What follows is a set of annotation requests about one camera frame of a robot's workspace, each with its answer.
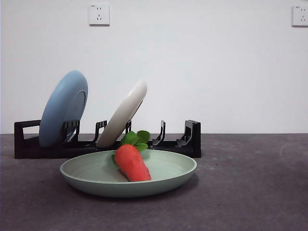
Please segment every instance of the plastic dish rack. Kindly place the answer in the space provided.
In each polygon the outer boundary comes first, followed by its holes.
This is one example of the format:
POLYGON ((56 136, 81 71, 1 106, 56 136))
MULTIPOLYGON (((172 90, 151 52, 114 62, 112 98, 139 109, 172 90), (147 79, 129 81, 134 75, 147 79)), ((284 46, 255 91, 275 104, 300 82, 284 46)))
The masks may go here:
MULTIPOLYGON (((96 147, 96 141, 99 137, 99 130, 105 128, 107 120, 97 122, 95 125, 95 138, 92 141, 80 141, 79 126, 80 121, 68 121, 63 123, 63 137, 66 137, 68 128, 75 128, 75 135, 68 141, 62 142, 52 148, 41 148, 39 145, 39 137, 25 139, 23 128, 39 126, 40 120, 15 122, 14 124, 14 157, 15 159, 39 159, 39 158, 73 158, 76 156, 116 150, 120 146, 120 141, 108 148, 96 147)), ((126 123, 125 132, 131 130, 131 121, 126 123)), ((156 139, 148 142, 148 149, 170 151, 184 154, 192 158, 201 157, 201 123, 194 120, 185 121, 185 132, 181 139, 173 141, 165 140, 166 123, 161 121, 160 134, 156 139)))

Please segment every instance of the outlet plate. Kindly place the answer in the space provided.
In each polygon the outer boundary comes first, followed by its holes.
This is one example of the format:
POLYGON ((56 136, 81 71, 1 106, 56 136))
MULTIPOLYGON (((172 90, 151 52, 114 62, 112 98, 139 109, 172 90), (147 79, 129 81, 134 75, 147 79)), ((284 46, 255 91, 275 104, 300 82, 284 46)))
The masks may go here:
POLYGON ((89 7, 90 26, 109 26, 110 25, 110 6, 107 3, 92 4, 89 7))
POLYGON ((308 26, 308 5, 293 6, 292 26, 308 26))

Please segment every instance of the black dish rack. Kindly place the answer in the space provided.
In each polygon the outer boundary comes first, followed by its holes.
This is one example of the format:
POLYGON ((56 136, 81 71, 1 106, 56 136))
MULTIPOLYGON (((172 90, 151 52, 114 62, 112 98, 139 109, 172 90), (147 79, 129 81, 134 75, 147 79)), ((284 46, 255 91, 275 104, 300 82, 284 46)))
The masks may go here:
MULTIPOLYGON (((15 159, 39 159, 39 158, 73 158, 76 156, 116 150, 120 146, 120 141, 108 148, 96 147, 96 141, 99 137, 99 130, 105 128, 107 120, 97 122, 95 125, 95 138, 92 141, 79 141, 80 121, 68 121, 63 123, 63 138, 67 137, 67 129, 75 128, 75 135, 68 141, 62 142, 52 148, 41 148, 39 137, 25 139, 23 128, 39 126, 40 120, 21 121, 14 124, 14 157, 15 159)), ((126 123, 125 132, 131 130, 131 121, 126 123)), ((185 132, 180 139, 174 141, 165 140, 166 123, 161 121, 160 134, 156 139, 148 142, 148 149, 163 150, 184 154, 192 158, 201 157, 201 123, 194 120, 185 121, 185 132)))

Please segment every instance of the green plate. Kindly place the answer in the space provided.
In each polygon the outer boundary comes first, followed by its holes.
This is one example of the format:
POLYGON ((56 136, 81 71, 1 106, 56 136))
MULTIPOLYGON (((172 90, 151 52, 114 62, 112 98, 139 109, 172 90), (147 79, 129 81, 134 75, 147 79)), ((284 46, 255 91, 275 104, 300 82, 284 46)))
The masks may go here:
POLYGON ((129 182, 114 165, 116 151, 91 153, 64 162, 60 172, 65 180, 83 192, 107 197, 140 197, 164 193, 185 183, 197 163, 185 155, 159 150, 141 154, 152 180, 129 182))

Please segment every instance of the toy carrot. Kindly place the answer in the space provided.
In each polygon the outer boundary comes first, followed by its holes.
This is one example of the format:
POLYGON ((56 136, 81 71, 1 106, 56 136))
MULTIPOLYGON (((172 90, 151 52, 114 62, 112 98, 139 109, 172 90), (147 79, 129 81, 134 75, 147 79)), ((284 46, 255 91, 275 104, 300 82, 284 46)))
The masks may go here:
POLYGON ((147 131, 130 131, 117 149, 114 160, 129 181, 151 180, 149 169, 140 152, 147 149, 150 134, 147 131))

